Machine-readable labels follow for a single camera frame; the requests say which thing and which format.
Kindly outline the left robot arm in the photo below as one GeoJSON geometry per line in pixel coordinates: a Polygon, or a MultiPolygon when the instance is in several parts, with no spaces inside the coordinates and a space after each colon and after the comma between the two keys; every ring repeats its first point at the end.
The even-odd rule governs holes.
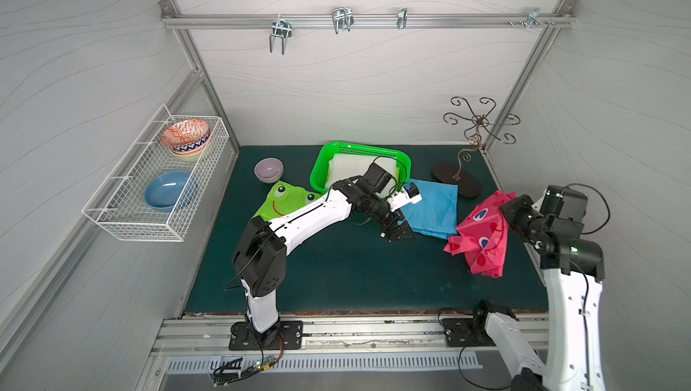
{"type": "Polygon", "coordinates": [[[249,220],[232,258],[235,279],[246,295],[249,329],[265,335],[277,327],[276,290],[284,281],[287,258],[321,230],[360,212],[379,222],[381,236],[391,243],[413,238],[401,209],[421,202],[422,194],[412,182],[396,184],[393,192],[381,197],[392,178],[372,163],[363,175],[333,183],[324,196],[291,214],[271,221],[261,216],[249,220]]]}

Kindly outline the white raincoat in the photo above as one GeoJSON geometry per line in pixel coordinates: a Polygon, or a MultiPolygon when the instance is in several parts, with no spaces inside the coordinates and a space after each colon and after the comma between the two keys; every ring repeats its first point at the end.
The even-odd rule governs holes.
{"type": "Polygon", "coordinates": [[[346,178],[364,175],[372,163],[398,178],[399,169],[393,158],[337,154],[329,162],[325,187],[329,188],[334,182],[346,178]]]}

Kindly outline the pink bunny raincoat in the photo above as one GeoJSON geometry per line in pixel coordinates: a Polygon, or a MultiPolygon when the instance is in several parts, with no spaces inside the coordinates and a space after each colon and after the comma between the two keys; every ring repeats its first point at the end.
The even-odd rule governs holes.
{"type": "Polygon", "coordinates": [[[471,274],[500,278],[504,272],[510,226],[500,207],[516,198],[516,193],[496,191],[480,203],[450,236],[444,251],[462,255],[471,274]]]}

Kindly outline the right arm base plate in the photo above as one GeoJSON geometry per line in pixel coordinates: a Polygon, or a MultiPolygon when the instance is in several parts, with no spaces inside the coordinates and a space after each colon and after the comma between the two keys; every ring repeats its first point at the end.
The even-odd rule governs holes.
{"type": "Polygon", "coordinates": [[[485,346],[480,326],[472,318],[449,317],[439,320],[444,329],[446,347],[464,348],[485,346]]]}

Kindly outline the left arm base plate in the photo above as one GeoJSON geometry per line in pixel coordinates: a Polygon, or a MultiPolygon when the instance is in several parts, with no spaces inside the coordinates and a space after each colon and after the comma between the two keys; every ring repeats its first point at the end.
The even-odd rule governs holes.
{"type": "Polygon", "coordinates": [[[294,351],[302,347],[302,321],[282,320],[267,331],[259,333],[247,321],[237,322],[230,328],[230,351],[294,351]]]}

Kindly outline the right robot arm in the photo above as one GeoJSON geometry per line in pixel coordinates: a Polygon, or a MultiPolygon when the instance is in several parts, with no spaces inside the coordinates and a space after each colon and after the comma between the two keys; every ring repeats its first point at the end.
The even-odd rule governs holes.
{"type": "Polygon", "coordinates": [[[541,360],[510,308],[480,302],[471,338],[493,345],[511,375],[508,390],[603,390],[599,308],[605,259],[601,246],[585,239],[588,196],[583,183],[550,185],[539,209],[527,196],[500,206],[521,240],[540,255],[549,303],[547,359],[541,360]]]}

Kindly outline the green plastic basket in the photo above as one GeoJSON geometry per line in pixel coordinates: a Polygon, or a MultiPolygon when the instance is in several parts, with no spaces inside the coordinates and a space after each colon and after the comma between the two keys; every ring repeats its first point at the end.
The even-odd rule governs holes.
{"type": "Polygon", "coordinates": [[[389,181],[379,198],[387,197],[393,189],[410,181],[411,161],[398,150],[332,142],[322,146],[311,171],[310,183],[314,191],[326,193],[334,183],[356,175],[364,175],[370,164],[376,163],[395,176],[389,181]]]}

